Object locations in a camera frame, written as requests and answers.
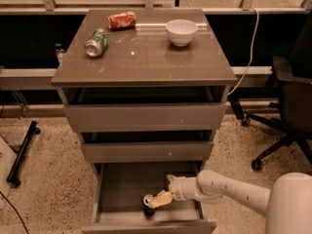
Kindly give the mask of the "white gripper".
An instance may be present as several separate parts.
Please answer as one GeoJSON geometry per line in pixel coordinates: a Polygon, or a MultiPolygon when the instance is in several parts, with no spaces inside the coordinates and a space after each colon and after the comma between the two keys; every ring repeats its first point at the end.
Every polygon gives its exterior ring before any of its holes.
{"type": "Polygon", "coordinates": [[[195,199],[197,181],[195,177],[167,175],[169,191],[162,190],[148,202],[150,209],[156,209],[172,202],[195,199]]]}

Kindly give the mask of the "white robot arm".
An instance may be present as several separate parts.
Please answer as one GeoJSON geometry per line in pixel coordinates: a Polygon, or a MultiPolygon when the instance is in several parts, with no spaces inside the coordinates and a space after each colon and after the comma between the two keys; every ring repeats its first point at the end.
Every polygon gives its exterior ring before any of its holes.
{"type": "Polygon", "coordinates": [[[213,204],[227,196],[264,215],[265,234],[312,234],[312,176],[288,173],[271,188],[232,179],[211,170],[193,177],[168,175],[169,189],[146,195],[143,204],[156,209],[173,201],[213,204]]]}

